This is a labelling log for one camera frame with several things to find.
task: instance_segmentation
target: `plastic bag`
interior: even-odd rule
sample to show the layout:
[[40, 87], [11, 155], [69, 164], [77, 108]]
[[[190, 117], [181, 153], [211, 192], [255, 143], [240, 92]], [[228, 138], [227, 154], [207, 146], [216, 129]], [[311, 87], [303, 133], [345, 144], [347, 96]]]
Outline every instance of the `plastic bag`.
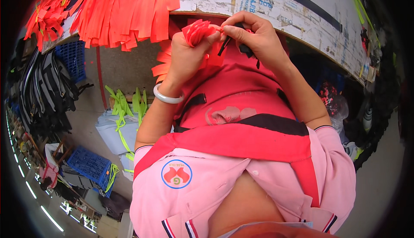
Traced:
[[336, 95], [332, 101], [326, 106], [329, 117], [331, 118], [332, 127], [338, 132], [338, 134], [344, 128], [344, 119], [348, 117], [348, 103], [345, 97], [342, 95]]

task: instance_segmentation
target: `concrete floor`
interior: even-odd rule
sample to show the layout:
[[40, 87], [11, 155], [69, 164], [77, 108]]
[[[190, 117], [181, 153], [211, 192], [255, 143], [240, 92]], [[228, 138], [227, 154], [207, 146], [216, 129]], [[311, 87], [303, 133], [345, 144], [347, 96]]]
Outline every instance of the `concrete floor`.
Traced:
[[[112, 89], [121, 89], [124, 94], [132, 94], [136, 87], [147, 89], [152, 94], [155, 80], [151, 68], [156, 61], [158, 44], [140, 42], [132, 52], [121, 49], [100, 48], [103, 84]], [[87, 79], [80, 84], [93, 83], [76, 101], [76, 111], [67, 112], [72, 125], [69, 135], [72, 143], [82, 145], [115, 163], [123, 169], [119, 157], [111, 153], [95, 128], [97, 118], [104, 112], [96, 68], [96, 50], [85, 49]], [[105, 91], [106, 101], [109, 93]], [[343, 226], [336, 233], [339, 237], [369, 237], [378, 221], [387, 210], [401, 172], [403, 147], [399, 143], [397, 116], [391, 117], [390, 125], [374, 153], [357, 172], [355, 206]], [[132, 199], [132, 182], [122, 173], [117, 175], [114, 191]]]

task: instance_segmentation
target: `person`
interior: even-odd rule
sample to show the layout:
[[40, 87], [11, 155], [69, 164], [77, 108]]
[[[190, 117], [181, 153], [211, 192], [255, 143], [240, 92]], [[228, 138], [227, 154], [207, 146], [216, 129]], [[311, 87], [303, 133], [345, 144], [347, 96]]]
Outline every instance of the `person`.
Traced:
[[46, 144], [45, 155], [46, 155], [46, 168], [39, 166], [39, 175], [42, 178], [40, 188], [45, 191], [49, 187], [54, 188], [58, 183], [59, 165], [52, 156], [52, 153], [59, 146], [59, 144]]
[[[324, 104], [269, 21], [242, 11], [221, 26], [223, 36], [216, 31], [194, 48], [173, 36], [171, 67], [136, 137], [137, 235], [334, 234], [353, 207], [356, 175]], [[226, 36], [234, 41], [222, 66], [199, 70]]]

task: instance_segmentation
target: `black apron strap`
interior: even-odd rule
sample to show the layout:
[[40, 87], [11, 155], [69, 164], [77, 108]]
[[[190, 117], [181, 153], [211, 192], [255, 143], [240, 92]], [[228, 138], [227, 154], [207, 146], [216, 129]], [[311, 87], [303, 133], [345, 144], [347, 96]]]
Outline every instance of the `black apron strap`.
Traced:
[[178, 118], [178, 119], [176, 119], [176, 126], [179, 126], [180, 125], [180, 123], [181, 123], [181, 121], [183, 120], [183, 117], [184, 117], [184, 114], [192, 107], [192, 106], [195, 106], [195, 105], [199, 105], [199, 104], [205, 104], [205, 103], [207, 103], [207, 100], [206, 100], [206, 95], [205, 94], [203, 94], [203, 93], [201, 93], [201, 94], [198, 94], [198, 95], [196, 95], [196, 96], [194, 96], [193, 98], [191, 98], [188, 102], [187, 102], [187, 104], [184, 106], [184, 109], [183, 109], [183, 111], [181, 112], [181, 116]]

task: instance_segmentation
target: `blue basket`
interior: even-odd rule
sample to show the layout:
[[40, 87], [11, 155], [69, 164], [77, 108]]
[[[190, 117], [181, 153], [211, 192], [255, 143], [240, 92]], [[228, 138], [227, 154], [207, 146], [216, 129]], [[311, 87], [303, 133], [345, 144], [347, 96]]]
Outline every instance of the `blue basket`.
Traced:
[[56, 46], [56, 55], [65, 62], [70, 78], [75, 83], [86, 78], [84, 41], [69, 42]]
[[[112, 164], [108, 159], [79, 146], [66, 163], [78, 173], [96, 182], [103, 190], [108, 186]], [[106, 193], [106, 197], [111, 195], [112, 187]]]

